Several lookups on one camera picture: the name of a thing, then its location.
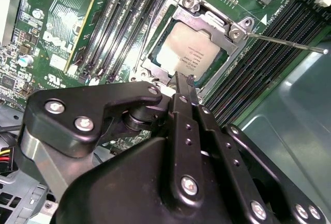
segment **yellow wire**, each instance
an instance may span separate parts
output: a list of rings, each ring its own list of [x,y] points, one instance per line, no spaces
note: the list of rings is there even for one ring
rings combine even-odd
[[[5,153],[10,153],[10,150],[4,150],[4,151],[0,152],[0,155],[3,155]]]

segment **screw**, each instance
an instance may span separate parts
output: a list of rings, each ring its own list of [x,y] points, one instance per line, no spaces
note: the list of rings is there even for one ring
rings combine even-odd
[[[194,0],[183,0],[183,6],[186,8],[191,8],[194,5]]]
[[[180,96],[179,98],[180,98],[180,100],[182,100],[182,102],[187,103],[187,100],[184,96]]]
[[[45,208],[51,208],[51,206],[52,206],[52,204],[49,203],[49,202],[47,202],[47,203],[45,204]]]
[[[84,132],[91,131],[94,127],[92,120],[88,117],[78,117],[75,120],[74,125]]]
[[[267,218],[267,213],[263,209],[262,205],[257,201],[252,201],[250,204],[254,214],[261,220],[265,220]]]
[[[317,220],[321,219],[320,213],[317,212],[316,208],[314,208],[313,206],[309,206],[309,211]]]
[[[64,112],[64,105],[59,101],[49,101],[45,104],[45,109],[52,114],[61,114]]]
[[[182,188],[186,194],[194,196],[198,193],[198,186],[195,181],[188,176],[182,178]]]
[[[210,111],[206,107],[202,107],[202,111],[205,112],[206,114],[210,114]]]
[[[297,204],[295,206],[295,208],[302,218],[308,219],[308,213],[305,211],[305,209],[301,205]]]
[[[231,127],[231,131],[233,131],[235,135],[239,134],[238,130],[235,127]]]
[[[237,39],[237,38],[239,38],[239,36],[240,36],[240,31],[239,31],[239,29],[234,28],[234,29],[230,32],[230,36],[231,36],[232,39]]]
[[[157,95],[157,90],[154,87],[148,87],[148,91],[151,92],[153,95]]]

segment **capacitor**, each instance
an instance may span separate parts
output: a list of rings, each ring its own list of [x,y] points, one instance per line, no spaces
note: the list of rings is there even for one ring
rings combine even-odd
[[[27,67],[33,63],[33,57],[31,55],[23,55],[19,58],[18,64],[21,67]]]
[[[45,14],[41,9],[36,8],[32,11],[32,16],[38,20],[42,20],[45,17]]]

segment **motherboard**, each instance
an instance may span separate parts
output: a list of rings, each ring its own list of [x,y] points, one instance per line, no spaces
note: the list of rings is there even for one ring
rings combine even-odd
[[[307,55],[247,33],[314,46],[331,31],[324,0],[7,1],[18,3],[0,99],[20,110],[39,90],[140,80],[162,90],[179,71],[220,125],[239,122]]]

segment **ram slot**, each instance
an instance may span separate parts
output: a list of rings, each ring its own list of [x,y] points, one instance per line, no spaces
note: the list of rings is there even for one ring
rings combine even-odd
[[[318,25],[314,30],[312,30],[312,33],[309,34],[308,43],[313,41],[315,35],[314,32],[319,33],[323,30],[325,25]],[[252,90],[248,95],[246,95],[241,102],[239,102],[235,107],[229,108],[229,111],[227,113],[224,113],[223,116],[220,116],[218,118],[218,121],[221,125],[224,125],[225,123],[231,123],[234,120],[236,120],[241,113],[243,113],[246,108],[252,104],[268,87],[269,84],[277,79],[277,77],[281,74],[281,72],[286,69],[286,67],[293,61],[294,58],[296,58],[301,53],[300,50],[291,48],[291,51],[286,55],[285,61],[282,63],[279,63],[276,65],[273,69],[273,72],[270,72],[270,76],[268,76],[267,80],[261,80],[260,82],[257,82],[257,85],[259,87],[256,87],[254,90]]]
[[[301,21],[307,18],[308,15],[309,15],[309,11],[304,11],[300,13],[298,15],[298,18],[295,18],[294,23],[291,24],[297,27]],[[277,37],[279,37],[280,39],[288,40],[292,31],[293,30],[291,28],[280,29],[279,33],[277,34]],[[222,102],[219,101],[217,107],[214,108],[215,111],[217,112],[216,117],[221,115],[223,111],[226,110],[228,105],[232,103],[234,99],[236,99],[236,96],[240,93],[240,90],[242,90],[243,88],[247,87],[247,85],[249,85],[251,78],[258,73],[259,69],[262,66],[267,67],[269,60],[272,58],[272,54],[275,53],[278,54],[279,49],[283,47],[276,43],[272,43],[268,41],[263,43],[264,43],[264,47],[260,52],[260,54],[255,57],[256,59],[254,61],[254,66],[246,66],[245,71],[241,72],[240,76],[237,78],[235,83],[231,84],[228,92],[222,95],[222,97],[220,98]]]
[[[116,11],[114,18],[111,20],[103,38],[100,43],[99,49],[95,54],[94,69],[92,74],[98,73],[100,71],[100,66],[107,58],[109,52],[112,50],[114,41],[116,40],[117,35],[120,33],[121,28],[123,27],[126,17],[130,13],[130,9],[135,0],[121,0],[121,4]]]
[[[326,26],[326,17],[322,16],[306,2],[292,0],[265,35],[309,44]],[[218,123],[224,125],[240,116],[301,52],[257,40],[206,103]]]
[[[104,63],[103,68],[105,70],[106,77],[114,78],[113,72],[116,72],[122,66],[125,56],[124,50],[131,49],[133,44],[130,44],[132,37],[135,41],[143,28],[143,18],[148,17],[154,0],[137,0],[134,11],[128,17],[126,25],[123,27],[121,34],[118,37],[117,46],[110,52],[107,61]]]
[[[92,33],[91,39],[85,49],[84,54],[84,64],[92,64],[92,59],[95,57],[95,53],[98,50],[100,41],[103,37],[104,31],[109,25],[115,11],[119,0],[108,0],[104,8],[102,15],[100,16],[95,29]]]
[[[296,6],[289,6],[285,12],[288,14],[288,18],[277,18],[276,21],[273,22],[272,26],[282,27],[287,24],[287,22],[292,18],[292,15],[296,14]],[[277,28],[268,28],[265,35],[276,37],[278,32],[279,29]],[[219,105],[219,103],[223,101],[223,97],[228,94],[231,89],[231,85],[234,85],[248,69],[253,68],[252,66],[258,58],[257,53],[263,52],[267,44],[267,41],[257,40],[255,42],[248,54],[246,54],[245,57],[239,61],[238,66],[236,66],[234,70],[232,70],[232,72],[221,82],[211,98],[207,101],[209,108],[214,109],[217,105]]]

